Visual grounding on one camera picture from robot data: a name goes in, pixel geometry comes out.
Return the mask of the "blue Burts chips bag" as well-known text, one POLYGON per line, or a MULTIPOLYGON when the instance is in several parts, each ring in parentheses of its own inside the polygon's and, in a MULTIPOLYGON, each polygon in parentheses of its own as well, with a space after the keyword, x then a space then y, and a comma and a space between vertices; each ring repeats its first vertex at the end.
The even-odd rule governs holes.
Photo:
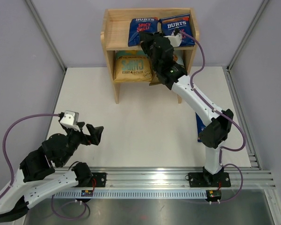
POLYGON ((161 18, 160 20, 163 36, 170 36, 175 28, 179 28, 182 34, 182 43, 179 47, 193 46, 195 42, 189 38, 193 37, 190 27, 190 14, 175 15, 161 18))
POLYGON ((197 141, 200 143, 201 139, 199 137, 199 134, 206 128, 206 126, 204 125, 203 121, 201 120, 201 118, 198 116, 198 114, 195 114, 196 116, 196 124, 197 124, 197 141))
POLYGON ((136 46, 140 44, 140 33, 156 33, 158 30, 158 18, 134 18, 131 20, 129 35, 128 35, 128 47, 136 46))

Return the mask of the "light blue cassava chips bag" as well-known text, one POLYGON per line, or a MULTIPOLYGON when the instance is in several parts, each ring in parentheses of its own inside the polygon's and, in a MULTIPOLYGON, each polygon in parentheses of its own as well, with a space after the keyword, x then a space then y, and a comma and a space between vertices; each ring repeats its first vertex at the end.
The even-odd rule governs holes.
MULTIPOLYGON (((183 62, 183 51, 182 50, 175 50, 173 53, 173 59, 177 64, 179 64, 183 68, 185 68, 184 62, 183 62)), ((154 70, 152 70, 152 73, 153 73, 152 80, 149 83, 149 86, 161 84, 161 82, 159 81, 159 79, 157 77, 157 73, 154 70)))

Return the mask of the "tan kettle chips bag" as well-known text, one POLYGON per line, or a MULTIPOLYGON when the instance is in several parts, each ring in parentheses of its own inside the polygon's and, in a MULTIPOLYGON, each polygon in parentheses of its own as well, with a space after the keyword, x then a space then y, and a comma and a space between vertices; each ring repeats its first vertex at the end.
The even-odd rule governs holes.
POLYGON ((115 83, 151 82, 152 69, 143 51, 117 51, 113 80, 115 83))

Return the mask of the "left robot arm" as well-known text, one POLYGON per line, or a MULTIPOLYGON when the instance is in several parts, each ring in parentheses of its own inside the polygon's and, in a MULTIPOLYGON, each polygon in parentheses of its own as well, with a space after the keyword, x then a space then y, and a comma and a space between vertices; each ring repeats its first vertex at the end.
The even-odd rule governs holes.
POLYGON ((85 162, 47 183, 43 180, 63 167, 80 145, 98 145, 104 127, 86 124, 89 134, 65 128, 66 134, 53 134, 20 163, 8 190, 0 191, 0 223, 17 220, 47 197, 71 187, 94 184, 93 174, 85 162))

